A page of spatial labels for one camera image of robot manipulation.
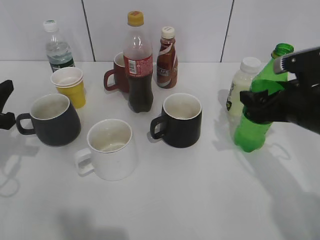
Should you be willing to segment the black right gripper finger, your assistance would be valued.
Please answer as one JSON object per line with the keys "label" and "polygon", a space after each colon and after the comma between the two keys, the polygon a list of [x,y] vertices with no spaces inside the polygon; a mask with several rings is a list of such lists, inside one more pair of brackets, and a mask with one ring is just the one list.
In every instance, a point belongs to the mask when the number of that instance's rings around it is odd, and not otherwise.
{"label": "black right gripper finger", "polygon": [[320,47],[312,47],[285,54],[273,63],[276,75],[283,73],[295,74],[296,79],[306,87],[320,84]]}
{"label": "black right gripper finger", "polygon": [[240,101],[251,107],[257,95],[263,95],[265,113],[254,117],[256,120],[287,122],[298,125],[316,134],[320,133],[320,85],[304,89],[298,80],[279,82],[282,89],[268,95],[267,91],[250,93],[240,92]]}

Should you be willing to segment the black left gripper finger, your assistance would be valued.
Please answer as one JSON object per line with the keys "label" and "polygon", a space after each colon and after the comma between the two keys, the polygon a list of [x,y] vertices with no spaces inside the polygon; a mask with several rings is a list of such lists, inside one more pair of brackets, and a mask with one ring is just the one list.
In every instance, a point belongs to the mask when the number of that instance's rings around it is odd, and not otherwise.
{"label": "black left gripper finger", "polygon": [[3,108],[10,97],[11,93],[14,90],[13,81],[8,79],[3,81],[0,84],[0,112],[3,111]]}
{"label": "black left gripper finger", "polygon": [[10,130],[15,125],[15,114],[12,112],[0,114],[0,129]]}

